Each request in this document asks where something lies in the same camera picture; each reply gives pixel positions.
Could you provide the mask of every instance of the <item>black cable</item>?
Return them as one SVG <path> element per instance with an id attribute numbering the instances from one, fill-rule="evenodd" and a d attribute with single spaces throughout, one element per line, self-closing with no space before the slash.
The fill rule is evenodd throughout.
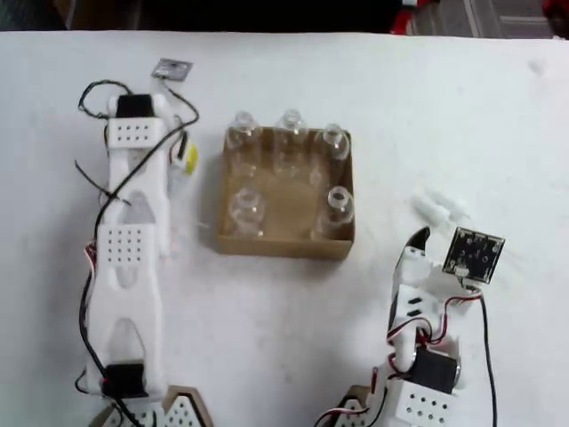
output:
<path id="1" fill-rule="evenodd" d="M 77 108 L 79 109 L 79 111 L 85 113 L 87 116 L 89 117 L 93 117 L 93 118 L 98 118 L 98 119 L 105 119 L 105 120 L 109 120 L 110 116 L 108 114 L 104 114 L 104 113 L 93 113 L 92 111 L 90 111 L 86 106 L 85 106 L 85 98 L 87 97 L 87 95 L 97 86 L 103 86 L 103 85 L 114 85 L 114 86 L 118 86 L 118 87 L 122 87 L 127 94 L 132 95 L 132 91 L 129 89 L 129 87 L 127 85 L 125 85 L 124 83 L 121 82 L 117 82 L 116 80 L 108 80 L 108 79 L 104 79 L 104 80 L 99 80 L 97 82 L 92 82 L 91 84 L 89 84 L 87 87 L 85 87 L 85 90 L 83 91 L 83 93 L 81 93 L 81 97 L 79 98 L 79 103 L 77 104 Z"/>
<path id="2" fill-rule="evenodd" d="M 83 387 L 81 387 L 79 385 L 79 382 L 83 379 L 83 377 L 85 376 L 86 373 L 87 373 L 87 369 L 84 369 L 83 371 L 81 371 L 81 374 L 79 374 L 79 376 L 75 380 L 75 390 L 77 390 L 83 394 L 89 394 L 89 392 L 86 389 L 84 389 Z"/>
<path id="3" fill-rule="evenodd" d="M 116 407 L 116 405 L 113 405 L 113 407 L 116 409 L 116 411 L 118 412 L 118 415 L 121 417 L 121 419 L 118 421 L 117 427 L 122 427 L 123 423 L 124 423 L 124 415 L 121 412 L 121 410 L 118 407 Z"/>
<path id="4" fill-rule="evenodd" d="M 490 342 L 488 339 L 488 312 L 484 296 L 480 295 L 480 305 L 482 306 L 482 320 L 484 322 L 484 347 L 486 352 L 486 367 L 488 368 L 488 378 L 490 380 L 490 392 L 492 393 L 492 427 L 498 425 L 498 402 L 496 398 L 496 384 L 492 370 L 492 360 L 490 358 Z"/>
<path id="5" fill-rule="evenodd" d="M 113 80 L 101 80 L 99 82 L 91 83 L 89 86 L 87 86 L 87 88 L 84 90 L 83 94 L 81 95 L 81 99 L 79 100 L 79 105 L 78 105 L 79 110 L 85 112 L 87 115 L 89 115 L 91 117 L 106 118 L 106 119 L 110 118 L 109 116 L 103 115 L 101 113 L 95 115 L 84 106 L 84 98 L 97 85 L 118 85 L 118 86 L 123 87 L 127 91 L 127 93 L 132 94 L 132 92 L 130 91 L 130 89 L 126 85 L 124 85 L 120 82 L 113 81 Z M 105 202 L 105 204 L 102 206 L 102 208 L 100 209 L 99 214 L 97 215 L 97 219 L 95 221 L 95 229 L 94 229 L 94 240 L 95 241 L 97 240 L 97 237 L 98 237 L 99 225 L 102 221 L 103 215 L 104 215 L 105 211 L 107 210 L 108 206 L 110 205 L 110 203 L 112 202 L 112 200 L 115 198 L 118 198 L 118 194 L 119 194 L 120 190 L 148 162 L 148 160 L 152 157 L 152 155 L 154 153 L 156 153 L 164 145 L 164 143 L 166 141 L 168 141 L 168 139 L 170 137 L 172 137 L 174 134 L 176 134 L 180 131 L 183 131 L 184 128 L 186 128 L 190 125 L 193 125 L 195 122 L 197 122 L 199 120 L 199 111 L 196 109 L 196 107 L 194 107 L 194 105 L 191 102 L 187 101 L 181 95 L 177 94 L 175 91 L 170 89 L 170 87 L 168 87 L 165 83 L 164 83 L 164 86 L 166 87 L 168 92 L 170 92 L 172 94 L 172 96 L 174 96 L 176 99 L 180 100 L 185 105 L 187 105 L 193 111 L 193 113 L 195 114 L 195 117 L 193 119 L 189 120 L 188 122 L 181 123 L 180 125 L 176 126 L 174 129 L 172 129 L 169 133 L 167 133 L 160 141 L 158 141 L 156 143 L 156 145 L 146 154 L 146 156 L 130 171 L 130 173 L 128 175 L 126 175 L 126 177 L 121 181 L 121 183 L 118 184 L 118 186 L 112 192 L 110 192 L 110 194 L 108 194 L 108 199 Z M 100 359 L 97 356 L 97 353 L 95 352 L 94 348 L 89 343 L 89 338 L 88 338 L 88 334 L 87 334 L 87 327 L 85 324 L 86 312 L 87 312 L 87 296 L 89 294 L 91 282 L 92 282 L 92 273 L 89 272 L 89 275 L 87 276 L 87 279 L 85 281 L 83 293 L 81 295 L 81 302 L 80 302 L 80 307 L 79 307 L 79 332 L 81 334 L 81 338 L 84 342 L 84 345 L 85 345 L 87 351 L 91 355 L 91 358 L 92 358 L 93 362 L 95 363 L 95 366 L 97 367 L 97 369 L 99 370 L 99 372 L 103 378 L 103 381 L 108 381 L 108 378 L 106 376 L 106 369 L 102 365 L 102 363 L 100 362 Z M 128 410 L 128 408 L 124 404 L 123 400 L 120 399 L 119 397 L 114 397 L 113 399 L 115 399 L 115 402 L 116 402 L 118 408 L 120 409 L 120 411 L 122 411 L 122 413 L 126 416 L 126 418 L 135 427 L 140 427 L 140 423 L 136 420 L 134 415 Z"/>
<path id="6" fill-rule="evenodd" d="M 377 420 L 380 419 L 380 415 L 381 412 L 383 411 L 383 407 L 385 406 L 385 400 L 387 399 L 387 396 L 388 396 L 388 388 L 387 386 L 385 386 L 383 387 L 383 398 L 381 398 L 380 409 L 379 411 L 377 411 L 377 415 L 375 416 L 375 418 L 373 418 L 373 421 L 367 424 L 365 427 L 372 427 L 375 423 L 377 423 Z"/>
<path id="7" fill-rule="evenodd" d="M 77 160 L 75 161 L 75 169 L 77 171 L 79 171 L 80 174 L 83 175 L 83 177 L 98 191 L 100 191 L 101 193 L 105 194 L 105 196 L 110 197 L 110 191 L 108 191 L 107 189 L 103 189 L 97 182 L 95 182 L 88 174 L 86 171 L 83 170 L 83 168 L 77 163 Z M 116 197 L 116 199 L 120 200 L 121 202 L 126 203 L 128 206 L 132 206 L 131 202 L 129 202 L 128 200 L 124 200 L 121 199 L 120 197 Z"/>

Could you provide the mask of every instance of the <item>cardboard box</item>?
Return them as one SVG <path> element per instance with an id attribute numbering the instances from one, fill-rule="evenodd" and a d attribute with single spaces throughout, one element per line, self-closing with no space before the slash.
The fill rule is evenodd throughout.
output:
<path id="1" fill-rule="evenodd" d="M 310 144 L 319 129 L 311 129 L 306 144 Z M 317 200 L 322 197 L 310 185 L 308 169 L 304 175 L 290 179 L 277 177 L 273 172 L 273 128 L 262 129 L 261 165 L 253 178 L 236 177 L 230 173 L 228 150 L 223 149 L 222 193 L 217 230 L 217 247 L 222 254 L 285 256 L 292 258 L 323 258 L 342 260 L 348 256 L 356 235 L 356 219 L 335 240 L 312 240 L 310 231 L 317 217 Z M 348 133 L 351 147 L 351 136 Z M 231 196 L 244 185 L 252 185 L 265 199 L 266 213 L 262 238 L 243 238 L 230 234 L 228 215 Z M 351 150 L 338 185 L 354 196 Z"/>

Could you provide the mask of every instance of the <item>white plastic connector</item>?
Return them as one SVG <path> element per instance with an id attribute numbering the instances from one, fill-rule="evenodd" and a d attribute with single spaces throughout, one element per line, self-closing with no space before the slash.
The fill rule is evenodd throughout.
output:
<path id="1" fill-rule="evenodd" d="M 454 199 L 439 190 L 431 188 L 426 188 L 425 194 L 427 194 L 433 202 L 447 209 L 453 221 L 458 221 L 460 218 L 468 216 L 464 200 Z"/>
<path id="2" fill-rule="evenodd" d="M 404 380 L 389 382 L 386 419 L 397 419 L 416 427 L 452 425 L 456 398 Z"/>
<path id="3" fill-rule="evenodd" d="M 413 196 L 413 205 L 419 214 L 433 227 L 437 227 L 450 220 L 451 212 L 434 202 L 425 194 L 415 194 Z"/>

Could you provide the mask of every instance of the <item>white tabletop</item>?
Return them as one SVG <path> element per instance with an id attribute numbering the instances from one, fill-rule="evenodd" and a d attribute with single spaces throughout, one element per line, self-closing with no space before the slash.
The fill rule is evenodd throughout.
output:
<path id="1" fill-rule="evenodd" d="M 200 162 L 174 202 L 162 274 L 172 384 L 197 387 L 218 426 L 311 426 L 389 351 L 391 274 L 420 226 L 409 197 L 462 197 L 507 239 L 485 290 L 500 425 L 565 425 L 569 340 L 569 44 L 372 35 L 0 34 L 0 414 L 3 425 L 86 425 L 100 407 L 73 380 L 99 182 L 102 123 L 76 110 L 93 80 L 151 87 L 160 57 L 195 62 Z M 111 90 L 91 102 L 102 106 Z M 342 263 L 223 256 L 204 225 L 224 127 L 240 109 L 272 125 L 289 107 L 354 141 L 357 237 Z M 442 257 L 448 241 L 433 238 Z M 480 309 L 469 313 L 460 426 L 490 425 Z"/>

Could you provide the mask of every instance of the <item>glass vial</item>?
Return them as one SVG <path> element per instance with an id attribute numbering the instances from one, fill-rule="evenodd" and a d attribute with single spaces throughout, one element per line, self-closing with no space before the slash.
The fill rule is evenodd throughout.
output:
<path id="1" fill-rule="evenodd" d="M 297 176 L 307 163 L 305 140 L 309 133 L 296 109 L 288 109 L 276 123 L 273 167 L 279 176 Z"/>
<path id="2" fill-rule="evenodd" d="M 263 236 L 265 200 L 250 187 L 243 187 L 229 201 L 229 217 L 232 220 L 231 234 L 247 238 Z"/>
<path id="3" fill-rule="evenodd" d="M 253 177 L 260 165 L 262 130 L 246 111 L 239 111 L 225 134 L 231 173 Z"/>
<path id="4" fill-rule="evenodd" d="M 338 185 L 346 168 L 349 139 L 332 123 L 317 133 L 310 150 L 310 184 L 330 188 Z"/>
<path id="5" fill-rule="evenodd" d="M 354 198 L 344 187 L 334 187 L 321 201 L 310 234 L 314 240 L 338 238 L 342 230 L 354 221 Z"/>

